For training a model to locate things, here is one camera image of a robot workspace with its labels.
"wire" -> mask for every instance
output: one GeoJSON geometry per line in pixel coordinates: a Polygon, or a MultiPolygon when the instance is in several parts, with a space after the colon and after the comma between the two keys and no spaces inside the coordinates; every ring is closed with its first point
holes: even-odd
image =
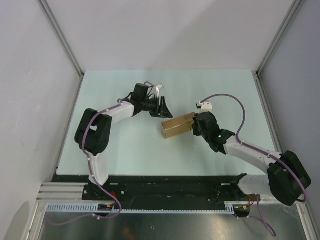
{"type": "Polygon", "coordinates": [[[261,200],[261,197],[260,197],[260,194],[257,195],[257,201],[256,201],[256,205],[258,207],[258,211],[260,213],[260,217],[257,217],[257,216],[245,216],[245,217],[238,217],[236,214],[234,214],[234,216],[236,217],[236,219],[255,219],[255,220],[258,220],[260,222],[262,222],[265,226],[265,228],[268,230],[268,232],[271,234],[272,237],[276,237],[277,234],[276,234],[276,231],[273,229],[273,227],[267,223],[267,221],[265,220],[265,217],[264,215],[262,214],[262,211],[261,211],[261,207],[260,207],[260,200],[261,200]]]}
{"type": "MultiPolygon", "coordinates": [[[[117,199],[117,195],[114,191],[112,191],[111,194],[117,199]]],[[[115,207],[116,205],[117,205],[117,203],[115,201],[113,201],[113,207],[115,207]]]]}
{"type": "Polygon", "coordinates": [[[154,86],[155,86],[154,84],[152,84],[152,83],[149,82],[149,81],[145,81],[143,84],[144,84],[144,85],[145,85],[145,84],[149,84],[151,87],[154,87],[154,86]]]}
{"type": "Polygon", "coordinates": [[[124,97],[124,98],[122,98],[122,99],[119,98],[117,102],[118,102],[118,103],[122,103],[123,100],[127,99],[127,98],[130,97],[132,94],[133,94],[133,92],[130,92],[128,96],[126,96],[126,97],[124,97]]]}
{"type": "Polygon", "coordinates": [[[252,202],[252,203],[250,203],[249,206],[252,206],[255,203],[255,200],[251,195],[248,195],[248,198],[249,198],[249,201],[252,202]]]}
{"type": "Polygon", "coordinates": [[[150,89],[149,93],[146,95],[148,99],[150,98],[150,96],[151,96],[150,93],[152,92],[152,89],[154,89],[154,87],[153,87],[153,86],[149,86],[148,89],[149,89],[149,88],[151,88],[151,89],[150,89]]]}
{"type": "Polygon", "coordinates": [[[107,194],[109,197],[111,197],[114,201],[115,201],[115,204],[113,205],[113,207],[118,204],[119,205],[119,211],[115,214],[115,215],[111,215],[109,216],[109,214],[107,216],[100,216],[100,215],[96,215],[94,213],[89,213],[89,214],[84,214],[84,215],[81,215],[81,216],[78,216],[70,221],[66,221],[66,222],[62,222],[62,223],[54,223],[51,221],[51,219],[48,217],[47,218],[47,221],[49,224],[51,225],[54,225],[54,226],[65,226],[65,225],[68,225],[68,224],[71,224],[79,219],[82,219],[82,218],[86,218],[86,217],[89,217],[89,216],[93,216],[93,217],[96,217],[97,216],[97,219],[100,220],[100,219],[113,219],[115,217],[117,217],[121,211],[122,211],[122,205],[121,203],[119,202],[119,200],[117,199],[116,197],[116,194],[111,194],[109,193],[107,190],[105,190],[100,184],[99,182],[97,181],[95,175],[94,175],[94,172],[93,172],[93,169],[92,169],[92,166],[91,166],[91,157],[89,155],[89,153],[87,153],[86,149],[85,149],[85,145],[86,145],[86,139],[87,139],[87,136],[88,136],[88,132],[89,132],[89,129],[90,127],[92,126],[93,122],[96,120],[96,118],[103,114],[103,113],[106,113],[107,111],[111,111],[111,110],[114,110],[114,109],[117,109],[119,108],[120,106],[122,105],[122,99],[118,100],[118,104],[115,105],[115,106],[112,106],[108,109],[105,109],[105,110],[102,110],[100,112],[98,112],[97,114],[95,114],[93,116],[93,118],[90,120],[90,122],[88,123],[88,126],[86,127],[85,129],[85,132],[84,132],[84,135],[83,135],[83,139],[82,139],[82,145],[81,145],[81,149],[83,151],[83,153],[87,156],[87,159],[88,159],[88,166],[89,166],[89,172],[90,172],[90,175],[93,179],[93,181],[95,182],[95,184],[105,193],[107,194]]]}
{"type": "Polygon", "coordinates": [[[299,187],[301,188],[301,190],[302,190],[302,192],[303,192],[303,195],[304,195],[304,201],[303,201],[303,203],[308,202],[308,201],[309,201],[309,197],[308,197],[308,194],[307,194],[307,191],[306,191],[304,185],[303,185],[302,182],[299,180],[299,178],[297,177],[297,175],[291,170],[291,168],[288,167],[288,165],[286,165],[286,164],[285,164],[283,161],[281,161],[279,158],[273,156],[272,154],[269,154],[269,152],[263,151],[263,150],[255,147],[255,146],[252,146],[252,145],[247,144],[247,143],[245,143],[245,142],[243,142],[243,141],[240,140],[240,138],[239,138],[239,133],[240,133],[240,131],[242,130],[242,128],[243,128],[243,126],[244,126],[244,124],[245,124],[245,121],[246,121],[246,110],[245,110],[245,106],[242,104],[242,102],[241,102],[238,98],[236,98],[235,96],[230,95],[230,94],[219,93],[219,94],[211,95],[211,96],[205,98],[204,100],[201,101],[201,103],[203,103],[203,102],[205,102],[205,101],[207,101],[207,100],[209,100],[209,99],[212,99],[212,98],[214,98],[214,97],[220,97],[220,96],[222,96],[222,97],[230,97],[230,98],[236,100],[236,101],[240,104],[240,106],[241,106],[241,108],[242,108],[243,119],[242,119],[242,123],[241,123],[238,131],[237,131],[236,134],[235,134],[236,140],[237,140],[239,143],[241,143],[243,146],[245,146],[245,147],[247,147],[247,148],[249,148],[249,149],[255,150],[255,151],[257,151],[257,152],[259,152],[259,153],[267,156],[268,158],[272,158],[273,160],[275,160],[275,161],[277,161],[278,163],[280,163],[280,164],[292,175],[292,177],[294,178],[294,180],[298,183],[299,187]]]}
{"type": "MultiPolygon", "coordinates": [[[[269,152],[263,151],[263,150],[255,147],[255,146],[252,146],[252,145],[247,144],[247,143],[245,143],[245,142],[243,142],[243,141],[240,140],[240,138],[239,138],[239,133],[240,133],[240,131],[242,130],[242,128],[243,128],[243,126],[244,126],[244,124],[245,124],[245,121],[246,121],[246,110],[245,110],[245,106],[243,105],[243,103],[242,103],[237,97],[235,97],[235,96],[233,96],[233,95],[230,95],[230,94],[226,94],[226,93],[219,93],[219,94],[211,95],[211,96],[205,98],[204,100],[202,100],[201,103],[203,103],[203,102],[205,102],[205,101],[207,101],[207,100],[209,100],[209,99],[212,99],[212,98],[214,98],[214,97],[230,97],[230,98],[236,100],[236,101],[240,104],[240,106],[241,106],[241,108],[242,108],[242,112],[243,112],[243,119],[242,119],[242,122],[241,122],[241,125],[240,125],[239,129],[237,130],[237,132],[236,132],[236,134],[235,134],[236,140],[237,140],[239,143],[241,143],[243,146],[245,146],[245,147],[247,147],[247,148],[249,148],[249,149],[255,150],[255,151],[257,151],[258,153],[261,153],[261,154],[267,156],[268,158],[272,158],[273,160],[275,160],[275,161],[277,161],[278,163],[280,163],[280,164],[292,175],[292,177],[296,180],[296,182],[298,183],[299,187],[301,188],[301,190],[302,190],[302,192],[303,192],[304,200],[299,200],[299,199],[298,199],[298,200],[299,200],[298,202],[300,202],[300,201],[301,201],[302,203],[307,202],[307,201],[309,200],[309,198],[308,198],[308,194],[307,194],[306,189],[304,188],[302,182],[299,180],[299,178],[297,177],[297,175],[291,170],[290,167],[288,167],[288,165],[286,165],[282,160],[280,160],[279,158],[273,156],[273,155],[270,154],[269,152]]],[[[262,211],[261,211],[261,208],[260,208],[260,203],[259,203],[259,201],[261,200],[260,194],[258,194],[257,196],[258,196],[258,198],[257,198],[256,203],[257,203],[257,207],[258,207],[258,210],[259,210],[259,213],[260,213],[261,218],[256,217],[256,216],[249,216],[248,218],[249,218],[249,219],[256,219],[256,220],[258,220],[258,221],[260,221],[260,222],[263,222],[263,224],[265,225],[265,227],[266,227],[266,229],[269,231],[269,233],[270,233],[273,237],[276,237],[276,232],[275,232],[274,229],[270,226],[270,224],[267,223],[267,221],[265,220],[265,217],[264,217],[263,214],[262,214],[262,211]]]]}
{"type": "Polygon", "coordinates": [[[66,221],[66,222],[62,222],[62,223],[55,223],[55,222],[52,222],[50,217],[48,217],[46,220],[48,221],[49,224],[51,225],[54,225],[54,226],[64,226],[64,225],[68,225],[68,224],[71,224],[79,219],[82,219],[82,218],[86,218],[86,217],[92,217],[94,216],[92,213],[89,213],[89,214],[84,214],[84,215],[81,215],[81,216],[78,216],[70,221],[66,221]]]}
{"type": "Polygon", "coordinates": [[[154,93],[150,94],[149,98],[151,98],[152,95],[153,95],[153,98],[155,99],[156,95],[154,93]]]}
{"type": "Polygon", "coordinates": [[[105,190],[105,189],[100,185],[100,183],[97,181],[97,179],[96,179],[96,177],[95,177],[95,175],[94,175],[94,171],[93,171],[92,166],[91,166],[91,157],[90,157],[89,153],[87,153],[87,151],[86,151],[86,149],[85,149],[85,144],[86,144],[86,139],[87,139],[87,136],[88,136],[88,132],[89,132],[89,130],[90,130],[90,127],[91,127],[91,125],[93,124],[93,122],[96,120],[96,118],[97,118],[99,115],[106,113],[107,111],[111,111],[111,110],[114,110],[114,109],[119,108],[121,105],[122,105],[122,103],[119,103],[119,104],[117,104],[117,105],[115,105],[115,106],[112,106],[112,107],[110,107],[110,108],[108,108],[108,109],[99,111],[97,114],[95,114],[95,115],[93,116],[93,118],[90,120],[88,126],[86,127],[86,130],[85,130],[85,132],[84,132],[83,139],[82,139],[81,149],[82,149],[83,153],[84,153],[84,154],[87,156],[87,158],[88,158],[89,171],[90,171],[90,174],[91,174],[91,177],[92,177],[93,181],[95,182],[95,184],[96,184],[105,194],[107,194],[109,197],[111,197],[111,198],[119,205],[119,211],[118,211],[115,215],[112,215],[112,216],[102,216],[102,217],[100,217],[100,218],[102,218],[102,219],[113,219],[113,218],[115,218],[116,216],[118,216],[118,215],[121,213],[121,211],[122,211],[122,206],[121,206],[121,203],[119,202],[119,200],[118,200],[115,196],[113,196],[111,193],[109,193],[107,190],[105,190]]]}

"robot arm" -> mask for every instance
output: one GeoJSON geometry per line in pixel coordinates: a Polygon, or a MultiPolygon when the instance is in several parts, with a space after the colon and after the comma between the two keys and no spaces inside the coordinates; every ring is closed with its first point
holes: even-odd
{"type": "MultiPolygon", "coordinates": [[[[172,118],[172,114],[167,108],[165,97],[160,97],[160,90],[163,85],[148,86],[138,83],[135,85],[134,91],[128,97],[120,99],[116,106],[105,109],[90,126],[85,138],[84,148],[90,155],[91,167],[94,177],[100,185],[106,183],[109,178],[108,165],[106,159],[99,159],[108,146],[111,127],[117,122],[133,117],[142,111],[149,112],[154,118],[172,118]]],[[[75,142],[82,149],[82,143],[85,137],[86,129],[91,119],[98,111],[88,108],[84,111],[79,127],[74,136],[75,142]]]]}
{"type": "Polygon", "coordinates": [[[294,172],[304,189],[310,186],[311,179],[296,154],[291,151],[285,153],[271,151],[241,138],[238,139],[234,132],[220,129],[215,116],[211,113],[212,106],[209,102],[198,103],[197,106],[200,112],[194,116],[192,125],[195,136],[202,136],[216,153],[237,157],[266,174],[262,177],[247,175],[241,179],[238,186],[244,194],[266,193],[266,186],[269,185],[268,190],[272,195],[287,206],[291,206],[299,198],[303,192],[298,182],[274,157],[280,159],[294,172]]]}

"gold box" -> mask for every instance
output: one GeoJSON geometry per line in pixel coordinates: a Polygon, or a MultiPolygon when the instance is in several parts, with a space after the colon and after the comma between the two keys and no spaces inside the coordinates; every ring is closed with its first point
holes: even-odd
{"type": "Polygon", "coordinates": [[[194,123],[193,117],[195,113],[191,112],[189,114],[173,118],[169,121],[164,121],[162,123],[162,131],[165,139],[174,137],[176,135],[184,134],[186,132],[192,131],[192,124],[194,123]]]}

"purple cable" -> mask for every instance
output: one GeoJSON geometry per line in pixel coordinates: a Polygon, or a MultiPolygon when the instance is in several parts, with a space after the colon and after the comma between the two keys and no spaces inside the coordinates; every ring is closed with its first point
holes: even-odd
{"type": "Polygon", "coordinates": [[[234,214],[234,216],[237,218],[237,219],[255,219],[255,220],[258,220],[260,221],[261,223],[264,224],[265,228],[269,231],[269,233],[271,234],[272,237],[276,237],[277,234],[276,234],[276,231],[272,228],[272,226],[267,223],[267,221],[265,220],[265,217],[263,216],[262,214],[262,211],[261,211],[261,208],[260,208],[260,194],[257,195],[257,201],[256,201],[256,204],[257,204],[257,207],[258,207],[258,210],[259,210],[259,213],[260,213],[260,216],[261,218],[257,217],[257,216],[248,216],[248,217],[238,217],[236,214],[234,214]]]}
{"type": "Polygon", "coordinates": [[[89,216],[93,216],[93,217],[94,217],[94,216],[97,216],[97,217],[98,217],[98,220],[99,220],[99,219],[113,219],[113,218],[115,218],[116,216],[118,216],[118,215],[121,213],[121,211],[122,211],[122,205],[121,205],[121,203],[119,202],[119,200],[118,200],[115,196],[113,196],[112,194],[110,194],[108,191],[106,191],[106,190],[99,184],[99,182],[97,181],[97,179],[95,178],[95,175],[94,175],[94,173],[93,173],[92,166],[91,166],[91,163],[90,163],[90,162],[91,162],[91,161],[90,161],[90,155],[89,155],[89,153],[86,152],[86,149],[85,149],[85,144],[86,144],[86,139],[87,139],[87,136],[88,136],[88,132],[89,132],[90,127],[92,126],[93,122],[96,120],[96,118],[97,118],[100,114],[106,113],[107,111],[114,110],[114,109],[120,107],[121,104],[122,104],[122,100],[120,100],[120,101],[118,100],[118,103],[119,103],[119,104],[117,104],[117,105],[115,105],[115,106],[112,106],[112,107],[110,107],[110,108],[108,108],[108,109],[102,110],[102,111],[98,112],[96,115],[93,116],[93,118],[90,120],[88,126],[87,126],[86,129],[85,129],[85,132],[84,132],[84,135],[83,135],[83,140],[82,140],[81,149],[82,149],[83,153],[87,156],[87,158],[88,158],[88,160],[89,160],[89,161],[88,161],[89,171],[90,171],[90,174],[91,174],[92,179],[94,180],[95,184],[96,184],[105,194],[107,194],[109,197],[111,197],[111,198],[119,205],[119,211],[118,211],[115,215],[112,215],[112,216],[100,216],[100,215],[96,215],[96,214],[94,214],[94,213],[84,214],[84,215],[78,216],[78,217],[76,217],[76,218],[74,218],[74,219],[72,219],[72,220],[70,220],[70,221],[62,222],[62,223],[54,223],[54,222],[52,222],[51,219],[48,217],[48,218],[47,218],[47,221],[48,221],[49,224],[54,225],[54,226],[64,226],[64,225],[71,224],[71,223],[73,223],[73,222],[75,222],[75,221],[77,221],[77,220],[79,220],[79,219],[86,218],[86,217],[89,217],[89,216]]]}
{"type": "MultiPolygon", "coordinates": [[[[98,112],[98,113],[97,113],[96,115],[94,115],[93,118],[90,120],[90,122],[89,122],[89,124],[88,124],[88,126],[86,127],[86,130],[85,130],[85,132],[84,132],[83,140],[82,140],[82,146],[81,146],[81,149],[82,149],[83,153],[87,156],[88,160],[90,159],[90,155],[89,155],[89,153],[86,152],[85,144],[86,144],[86,139],[87,139],[87,136],[88,136],[88,132],[89,132],[89,130],[90,130],[90,127],[92,126],[93,122],[96,120],[96,118],[97,118],[99,115],[104,114],[104,113],[106,113],[106,112],[108,112],[108,111],[114,110],[114,109],[120,107],[121,104],[122,104],[122,103],[119,103],[119,104],[117,104],[117,105],[115,105],[115,106],[112,106],[112,107],[110,107],[110,108],[108,108],[108,109],[105,109],[105,110],[102,110],[102,111],[98,112]]],[[[121,203],[119,202],[119,200],[118,200],[115,196],[113,196],[111,193],[109,193],[107,190],[105,190],[105,189],[99,184],[99,182],[97,181],[97,179],[96,179],[96,177],[95,177],[95,175],[94,175],[94,172],[93,172],[93,170],[92,170],[92,166],[91,166],[91,163],[90,163],[90,162],[91,162],[91,161],[88,161],[89,171],[90,171],[90,174],[91,174],[92,179],[93,179],[93,181],[95,182],[95,184],[96,184],[105,194],[107,194],[109,197],[113,198],[113,200],[115,200],[115,202],[119,205],[119,211],[118,211],[115,215],[112,215],[112,216],[100,216],[100,218],[101,218],[101,219],[113,219],[113,218],[115,218],[116,216],[118,216],[118,215],[121,213],[121,211],[122,211],[121,203]]]]}
{"type": "Polygon", "coordinates": [[[62,223],[55,223],[55,222],[52,222],[50,217],[48,217],[46,220],[48,221],[49,224],[51,225],[54,225],[54,226],[64,226],[64,225],[68,225],[68,224],[71,224],[79,219],[82,219],[82,218],[86,218],[86,217],[89,217],[89,216],[93,216],[92,213],[89,213],[89,214],[84,214],[84,215],[81,215],[81,216],[78,216],[70,221],[66,221],[66,222],[62,222],[62,223]]]}
{"type": "MultiPolygon", "coordinates": [[[[240,140],[240,138],[239,138],[239,133],[240,133],[241,129],[243,128],[243,126],[244,126],[244,124],[245,124],[245,121],[246,121],[246,110],[245,110],[245,106],[242,104],[242,102],[241,102],[237,97],[235,97],[235,96],[233,96],[233,95],[226,94],[226,93],[219,93],[219,94],[214,94],[214,95],[211,95],[211,96],[205,98],[204,100],[201,101],[201,103],[203,103],[203,102],[205,102],[205,101],[207,101],[207,100],[209,100],[209,99],[212,99],[212,98],[214,98],[214,97],[230,97],[230,98],[236,100],[236,101],[240,104],[240,106],[241,106],[241,108],[242,108],[242,112],[243,112],[243,119],[242,119],[242,123],[241,123],[238,131],[236,132],[236,135],[235,135],[236,140],[237,140],[239,143],[241,143],[243,146],[245,146],[245,147],[247,147],[247,148],[249,148],[249,149],[255,150],[255,151],[257,151],[257,152],[259,152],[259,153],[267,156],[268,158],[272,158],[273,160],[275,160],[275,161],[277,161],[278,163],[280,163],[280,164],[293,176],[294,180],[296,180],[296,182],[298,183],[299,187],[301,188],[301,190],[302,190],[302,192],[303,192],[303,195],[304,195],[304,201],[303,201],[303,202],[304,202],[304,203],[305,203],[305,202],[308,202],[308,201],[309,201],[309,198],[308,198],[308,194],[307,194],[307,192],[306,192],[306,189],[304,188],[303,184],[301,183],[301,181],[299,180],[299,178],[297,177],[297,175],[290,169],[290,167],[288,167],[288,165],[286,165],[283,161],[281,161],[279,158],[273,156],[272,154],[269,154],[269,153],[266,152],[266,151],[263,151],[263,150],[255,147],[255,146],[252,146],[252,145],[247,144],[247,143],[245,143],[245,142],[243,142],[243,141],[240,140]]],[[[264,215],[262,214],[262,211],[261,211],[261,209],[260,209],[260,204],[259,204],[259,201],[260,201],[260,200],[261,200],[260,194],[258,194],[257,207],[258,207],[258,210],[259,210],[259,213],[260,213],[261,218],[258,218],[258,217],[256,217],[256,216],[249,216],[249,218],[250,218],[250,219],[256,219],[256,220],[258,220],[258,221],[260,221],[260,222],[263,222],[263,224],[265,225],[265,227],[266,227],[266,229],[269,231],[269,233],[270,233],[273,237],[275,237],[275,236],[276,236],[276,232],[275,232],[274,229],[270,226],[270,224],[267,223],[267,221],[265,220],[264,215]]]]}
{"type": "Polygon", "coordinates": [[[155,86],[154,84],[152,84],[152,83],[149,82],[149,81],[145,81],[143,84],[144,84],[144,85],[145,85],[145,84],[149,84],[151,87],[154,87],[154,86],[155,86]]]}
{"type": "Polygon", "coordinates": [[[280,164],[292,175],[292,177],[294,178],[294,180],[296,180],[296,182],[298,183],[299,187],[301,188],[301,190],[302,190],[302,192],[303,192],[303,195],[304,195],[304,201],[303,201],[303,202],[304,202],[304,203],[305,203],[305,202],[308,202],[308,201],[309,201],[309,197],[308,197],[308,194],[307,194],[306,189],[304,188],[304,185],[302,184],[302,182],[299,180],[299,178],[297,177],[297,175],[291,170],[291,168],[290,168],[288,165],[286,165],[283,161],[281,161],[279,158],[273,156],[272,154],[269,154],[269,153],[266,152],[266,151],[263,151],[263,150],[255,147],[255,146],[252,146],[252,145],[247,144],[247,143],[245,143],[245,142],[242,142],[242,141],[240,140],[240,138],[239,138],[239,133],[240,133],[241,129],[243,128],[243,126],[244,126],[244,124],[245,124],[245,121],[246,121],[246,110],[245,110],[245,106],[242,104],[242,102],[241,102],[238,98],[236,98],[235,96],[230,95],[230,94],[220,93],[220,94],[215,94],[215,95],[212,95],[212,96],[207,97],[206,99],[202,100],[201,103],[203,103],[203,102],[205,102],[205,101],[207,101],[207,100],[209,100],[209,99],[211,99],[211,98],[220,97],[220,96],[230,97],[230,98],[236,100],[236,101],[240,104],[240,106],[241,106],[241,108],[242,108],[243,119],[242,119],[242,123],[241,123],[238,131],[236,132],[236,135],[235,135],[236,140],[237,140],[239,143],[241,143],[243,146],[245,146],[245,147],[247,147],[247,148],[250,148],[250,149],[252,149],[252,150],[255,150],[255,151],[257,151],[257,152],[259,152],[259,153],[267,156],[268,158],[272,158],[273,160],[275,160],[275,161],[277,161],[278,163],[280,163],[280,164]]]}

